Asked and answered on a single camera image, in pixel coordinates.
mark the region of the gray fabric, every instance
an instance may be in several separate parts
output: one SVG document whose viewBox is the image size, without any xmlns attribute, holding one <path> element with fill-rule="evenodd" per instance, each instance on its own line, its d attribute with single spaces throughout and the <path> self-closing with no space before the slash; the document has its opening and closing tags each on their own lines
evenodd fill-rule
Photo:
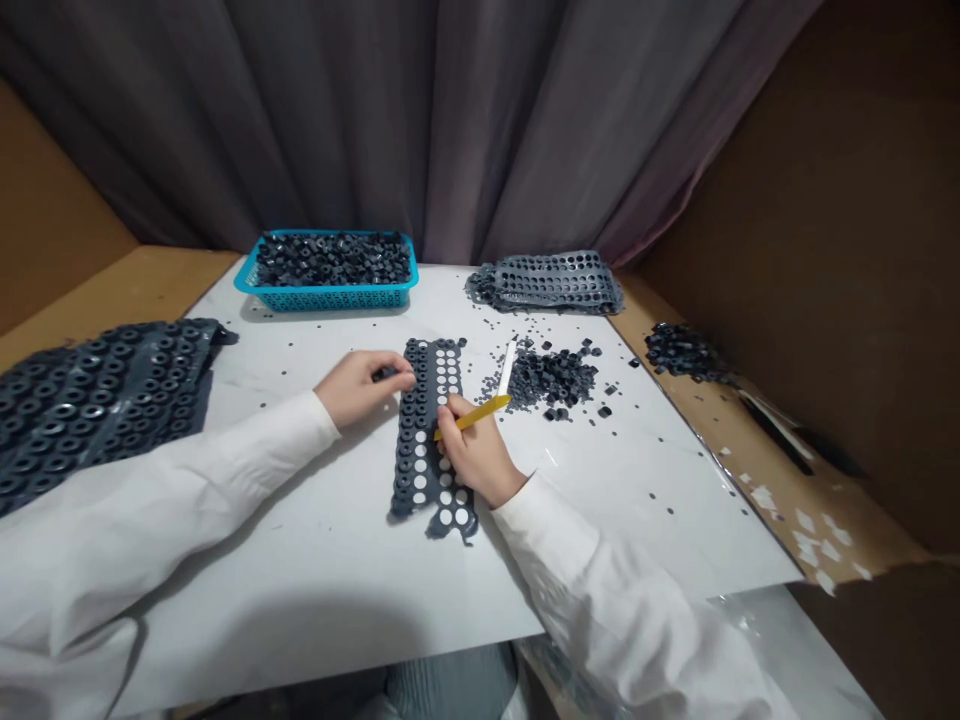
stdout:
<svg viewBox="0 0 960 720">
<path fill-rule="evenodd" d="M 629 255 L 819 0 L 6 0 L 0 72 L 145 242 Z"/>
<path fill-rule="evenodd" d="M 391 665 L 385 694 L 403 720 L 499 720 L 516 689 L 513 650 L 500 643 Z"/>
</svg>

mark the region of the brown cardboard wall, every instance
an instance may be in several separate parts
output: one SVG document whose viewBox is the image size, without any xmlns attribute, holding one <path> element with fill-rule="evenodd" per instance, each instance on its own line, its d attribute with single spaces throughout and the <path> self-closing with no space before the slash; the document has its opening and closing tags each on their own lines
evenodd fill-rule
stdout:
<svg viewBox="0 0 960 720">
<path fill-rule="evenodd" d="M 827 0 L 640 266 L 914 537 L 960 552 L 960 44 L 946 0 Z M 794 595 L 884 715 L 960 716 L 955 568 Z"/>
<path fill-rule="evenodd" d="M 138 243 L 0 79 L 0 335 Z"/>
</svg>

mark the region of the hand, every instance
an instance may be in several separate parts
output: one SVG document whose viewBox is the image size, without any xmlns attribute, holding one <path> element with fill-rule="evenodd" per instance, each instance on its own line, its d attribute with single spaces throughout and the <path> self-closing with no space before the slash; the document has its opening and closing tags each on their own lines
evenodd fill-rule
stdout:
<svg viewBox="0 0 960 720">
<path fill-rule="evenodd" d="M 397 374 L 373 382 L 370 376 L 388 366 L 395 368 Z M 343 430 L 394 393 L 412 390 L 416 382 L 413 366 L 402 356 L 387 350 L 358 350 L 344 355 L 313 391 L 330 413 L 333 424 Z"/>
<path fill-rule="evenodd" d="M 446 405 L 437 408 L 437 422 L 443 432 L 440 451 L 450 458 L 459 479 L 496 510 L 520 491 L 527 477 L 510 459 L 493 415 L 460 431 L 457 418 L 475 409 L 469 401 L 452 394 Z"/>
</svg>

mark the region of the white table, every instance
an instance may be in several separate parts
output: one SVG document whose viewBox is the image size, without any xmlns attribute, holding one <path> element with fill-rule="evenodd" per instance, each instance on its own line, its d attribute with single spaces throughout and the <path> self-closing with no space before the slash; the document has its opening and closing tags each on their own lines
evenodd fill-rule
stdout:
<svg viewBox="0 0 960 720">
<path fill-rule="evenodd" d="M 465 337 L 463 388 L 472 398 L 499 371 L 490 353 L 499 357 L 514 334 L 555 350 L 577 350 L 589 337 L 603 350 L 590 360 L 600 370 L 597 399 L 574 408 L 572 423 L 547 422 L 545 408 L 504 415 L 517 465 L 547 473 L 608 532 L 653 548 L 693 596 L 801 579 L 646 370 L 627 364 L 632 353 L 606 319 L 475 307 L 463 291 L 471 268 L 453 266 L 422 266 L 403 309 L 272 314 L 234 289 L 237 267 L 190 312 L 240 334 L 214 365 L 206 427 L 313 387 L 355 348 L 402 352 L 411 337 Z M 616 381 L 622 395 L 605 395 Z M 597 414 L 601 401 L 610 418 Z M 457 532 L 428 540 L 432 511 L 388 522 L 396 439 L 395 415 L 372 419 L 135 608 L 146 639 L 114 714 L 542 632 L 482 509 L 473 547 Z"/>
</svg>

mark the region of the left hand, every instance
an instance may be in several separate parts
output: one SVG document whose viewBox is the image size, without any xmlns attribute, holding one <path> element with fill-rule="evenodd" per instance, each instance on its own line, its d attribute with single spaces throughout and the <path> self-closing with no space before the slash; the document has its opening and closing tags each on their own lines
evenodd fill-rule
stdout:
<svg viewBox="0 0 960 720">
<path fill-rule="evenodd" d="M 397 374 L 373 382 L 370 376 L 387 366 L 396 368 Z M 313 391 L 330 413 L 333 424 L 343 430 L 394 393 L 412 390 L 416 382 L 413 366 L 403 356 L 387 350 L 358 350 L 344 355 Z"/>
</svg>

